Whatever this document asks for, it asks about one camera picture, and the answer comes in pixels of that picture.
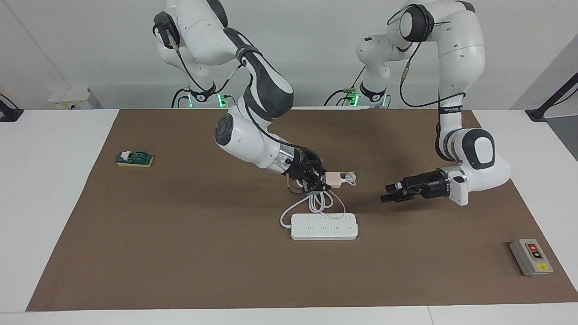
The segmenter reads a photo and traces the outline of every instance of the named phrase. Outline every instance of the white table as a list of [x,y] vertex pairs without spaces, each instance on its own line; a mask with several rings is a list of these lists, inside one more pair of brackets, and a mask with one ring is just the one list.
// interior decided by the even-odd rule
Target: white table
[[[576,287],[578,162],[547,124],[524,112],[474,113],[511,163],[514,184]],[[0,124],[0,324],[578,323],[578,303],[25,313],[117,114],[29,110]]]

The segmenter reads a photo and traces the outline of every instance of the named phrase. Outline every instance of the green led light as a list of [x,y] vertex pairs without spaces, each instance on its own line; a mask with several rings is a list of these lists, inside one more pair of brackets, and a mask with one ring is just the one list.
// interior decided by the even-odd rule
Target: green led light
[[353,100],[351,101],[351,105],[352,106],[357,106],[357,103],[360,101],[360,96],[358,94],[355,94],[355,97],[353,97]]
[[385,95],[383,97],[383,102],[381,103],[381,107],[387,107],[389,108],[391,104],[391,96],[390,95]]
[[224,96],[221,96],[221,94],[217,94],[217,96],[219,105],[221,105],[222,108],[227,107],[228,104],[227,99]]

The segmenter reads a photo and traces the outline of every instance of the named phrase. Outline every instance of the gray switch box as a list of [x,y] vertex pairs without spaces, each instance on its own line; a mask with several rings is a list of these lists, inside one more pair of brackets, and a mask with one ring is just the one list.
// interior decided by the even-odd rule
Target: gray switch box
[[522,273],[525,276],[536,276],[554,272],[544,251],[535,239],[518,239],[510,243],[510,249]]

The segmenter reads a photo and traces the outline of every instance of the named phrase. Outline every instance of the black cable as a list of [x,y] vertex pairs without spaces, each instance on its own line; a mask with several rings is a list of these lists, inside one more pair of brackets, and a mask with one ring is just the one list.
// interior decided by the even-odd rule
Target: black cable
[[249,118],[251,119],[251,121],[253,122],[253,124],[255,124],[255,126],[257,127],[257,129],[259,129],[259,131],[261,131],[261,133],[263,133],[265,136],[267,136],[267,138],[277,142],[277,143],[281,143],[282,145],[286,145],[289,147],[293,147],[296,149],[307,149],[306,147],[302,147],[302,146],[298,146],[298,145],[294,145],[292,143],[288,143],[285,141],[281,141],[278,139],[275,139],[271,134],[269,134],[268,132],[266,132],[265,130],[263,130],[261,128],[261,126],[259,125],[259,123],[257,123],[257,121],[255,121],[255,119],[253,118],[253,115],[251,114],[251,112],[249,112],[249,107],[247,105],[245,105],[245,109],[247,110],[247,114],[249,115]]
[[361,74],[363,73],[364,70],[365,70],[365,66],[363,66],[363,68],[361,69],[360,74],[357,75],[357,78],[356,78],[355,81],[351,84],[351,88],[355,87],[355,83],[360,79]]
[[230,99],[233,100],[233,104],[234,104],[234,105],[237,105],[237,101],[235,100],[235,97],[233,97],[233,96],[231,96],[231,95],[225,95],[225,96],[223,96],[223,98],[230,98]]
[[180,101],[181,101],[181,99],[188,99],[188,96],[181,96],[181,97],[179,98],[179,100],[177,101],[177,108],[180,108]]
[[387,107],[386,107],[386,109],[389,109],[389,108],[390,108],[390,104],[391,104],[391,95],[386,95],[385,99],[383,99],[384,101],[386,101],[388,97],[389,97],[390,101],[388,101],[388,102],[387,102]]
[[219,90],[216,90],[213,95],[218,94],[220,92],[223,91],[223,89],[225,89],[225,86],[229,83],[229,81],[231,80],[231,78],[233,78],[233,75],[235,75],[235,73],[237,72],[237,70],[239,70],[243,65],[239,64],[239,66],[237,67],[237,69],[233,72],[233,74],[231,74],[231,76],[229,78],[227,78],[227,80],[225,80],[225,82],[223,83],[223,85],[221,86],[221,88]]
[[391,24],[391,20],[392,20],[395,16],[397,16],[398,13],[404,11],[405,9],[407,9],[407,7],[403,7],[402,9],[399,9],[396,13],[394,13],[394,15],[391,16],[391,17],[387,20],[387,25],[390,25],[390,24]]
[[339,102],[340,102],[340,101],[343,101],[343,103],[341,103],[341,106],[343,106],[343,104],[345,104],[345,101],[346,101],[347,99],[348,99],[347,96],[341,98],[340,100],[337,101],[337,104],[335,104],[335,106],[339,106]]
[[206,92],[206,93],[210,93],[210,91],[208,91],[208,90],[204,89],[203,87],[201,87],[201,85],[195,80],[195,78],[192,77],[191,72],[189,72],[189,70],[188,70],[188,68],[187,68],[187,65],[184,63],[183,57],[181,56],[179,50],[177,50],[177,56],[179,57],[179,59],[180,59],[180,61],[181,61],[181,64],[183,64],[184,70],[187,72],[187,75],[188,75],[189,78],[191,78],[192,82],[194,82],[195,85],[197,85],[197,87],[199,87],[200,90],[202,90],[202,91],[204,91],[204,92]]
[[574,94],[576,94],[576,91],[578,90],[578,88],[574,89],[574,91],[570,94],[570,96],[566,97],[565,99],[562,99],[561,101],[557,102],[556,104],[552,105],[552,106],[556,106],[556,105],[560,105],[563,102],[567,101],[570,99],[570,97],[572,97]]
[[165,25],[165,24],[163,24],[163,23],[156,23],[156,24],[154,24],[154,25],[153,25],[153,35],[154,35],[155,37],[157,37],[157,34],[154,32],[154,29],[157,28],[157,27],[159,27],[159,26],[162,26],[162,27],[164,27],[164,28],[166,28],[166,29],[169,28],[167,25]]
[[[265,136],[267,136],[267,138],[269,138],[269,139],[271,139],[271,140],[273,140],[273,141],[275,141],[275,142],[277,142],[277,143],[280,143],[280,144],[282,144],[282,145],[286,145],[286,146],[289,146],[289,147],[293,147],[293,148],[296,148],[296,149],[301,149],[301,150],[303,150],[303,151],[309,151],[309,152],[311,152],[311,153],[314,153],[313,151],[309,150],[307,147],[302,147],[302,146],[294,145],[294,144],[292,144],[292,143],[288,143],[288,142],[285,142],[285,141],[281,141],[281,140],[275,139],[273,136],[271,136],[271,134],[269,134],[268,132],[265,132],[265,130],[263,130],[263,129],[261,128],[261,126],[259,125],[259,123],[257,123],[257,121],[255,121],[255,119],[253,118],[253,115],[252,115],[251,112],[249,111],[249,107],[248,107],[248,106],[245,106],[245,109],[247,110],[247,114],[249,115],[249,118],[251,119],[251,121],[253,122],[253,124],[255,124],[255,126],[257,127],[257,129],[259,129],[259,131],[261,131],[261,133],[263,133]],[[319,159],[319,157],[317,156],[317,154],[315,154],[315,156],[317,157],[317,162],[318,162],[319,164],[321,164],[321,160]],[[320,179],[317,179],[316,182],[315,182],[315,184],[314,184],[314,186],[312,186],[311,189],[309,189],[309,190],[307,190],[307,191],[305,191],[305,192],[303,192],[303,193],[297,193],[297,192],[293,191],[289,186],[287,187],[287,190],[288,190],[291,194],[293,194],[293,195],[305,196],[305,195],[308,195],[308,194],[310,194],[311,192],[313,192],[313,191],[317,188],[317,186],[319,186],[319,183],[320,183]]]
[[337,95],[339,93],[345,93],[345,91],[343,89],[340,89],[340,90],[334,92],[333,94],[331,94],[331,96],[329,96],[329,98],[327,98],[327,100],[325,101],[325,104],[323,104],[323,106],[327,106],[327,103],[331,100],[331,98],[333,98],[335,95]]
[[0,96],[4,97],[7,101],[10,102],[10,104],[14,105],[14,107],[15,107],[16,109],[20,109],[20,108],[18,107],[18,105],[14,104],[14,102],[11,101],[10,98],[4,96],[4,94],[0,94]]
[[171,102],[171,108],[175,108],[175,102],[177,100],[177,97],[179,96],[180,93],[186,91],[186,88],[181,88],[179,90],[177,90],[177,92],[175,93],[175,96],[173,96],[173,101]]
[[[440,24],[446,24],[446,23],[449,23],[449,21],[444,21],[444,22],[442,22],[442,23],[440,23]],[[425,39],[426,36],[427,36],[427,28],[426,28],[425,31],[424,31],[423,39]],[[432,104],[438,104],[438,103],[441,103],[441,102],[443,102],[443,101],[445,101],[445,100],[448,100],[448,99],[450,99],[450,98],[454,98],[454,97],[461,96],[461,95],[463,95],[463,96],[465,97],[465,96],[466,96],[466,93],[457,93],[457,94],[453,94],[453,95],[451,95],[451,96],[448,96],[448,97],[445,97],[445,98],[442,98],[442,99],[438,99],[437,101],[433,101],[433,102],[429,102],[429,103],[427,103],[427,104],[421,104],[421,105],[412,105],[412,104],[410,104],[410,103],[408,103],[408,102],[405,101],[405,99],[404,99],[404,97],[403,97],[403,91],[402,91],[402,89],[403,89],[403,82],[405,81],[405,78],[407,77],[407,73],[409,72],[409,66],[410,66],[410,64],[412,63],[412,59],[413,59],[413,57],[416,55],[417,50],[420,49],[420,46],[421,46],[421,44],[422,44],[423,42],[424,42],[424,41],[422,40],[421,42],[419,42],[419,43],[417,44],[417,47],[416,47],[415,51],[413,51],[413,53],[412,53],[412,56],[409,57],[409,60],[407,61],[407,64],[405,65],[405,69],[404,69],[404,72],[403,72],[403,74],[402,74],[401,81],[399,82],[399,96],[401,97],[401,100],[403,101],[403,103],[404,103],[405,105],[409,106],[409,107],[419,108],[419,107],[429,106],[429,105],[432,105]]]

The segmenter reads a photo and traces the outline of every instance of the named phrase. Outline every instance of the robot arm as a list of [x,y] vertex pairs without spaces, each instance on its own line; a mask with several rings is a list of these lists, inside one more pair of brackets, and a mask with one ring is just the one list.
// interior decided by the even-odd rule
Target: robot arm
[[167,12],[155,18],[154,31],[164,48],[176,52],[179,61],[184,56],[179,49],[186,47],[189,62],[221,65],[236,59],[249,71],[251,79],[243,96],[215,128],[215,141],[221,148],[259,168],[302,181],[303,192],[294,194],[330,189],[321,181],[325,170],[317,154],[267,131],[292,108],[293,88],[243,34],[228,27],[218,0],[169,0]]
[[[491,134],[481,128],[464,129],[461,123],[466,91],[479,78],[486,62],[481,28],[473,6],[464,1],[431,0],[421,4],[410,1],[389,20],[387,32],[387,36],[372,36],[358,46],[358,56],[366,67],[368,62],[379,67],[386,61],[406,59],[417,51],[421,42],[437,43],[440,100],[436,101],[439,123],[435,147],[442,159],[455,164],[388,185],[388,194],[383,195],[381,201],[401,202],[419,194],[425,198],[450,197],[458,205],[466,205],[469,192],[491,189],[507,182],[510,165],[496,152]],[[379,46],[386,51],[385,55],[364,57],[367,49]],[[372,73],[373,66],[368,67],[367,75]],[[404,102],[401,85],[408,70],[409,61],[400,82]],[[373,87],[370,89],[373,92],[383,86],[375,82],[367,85],[362,82],[361,85]]]

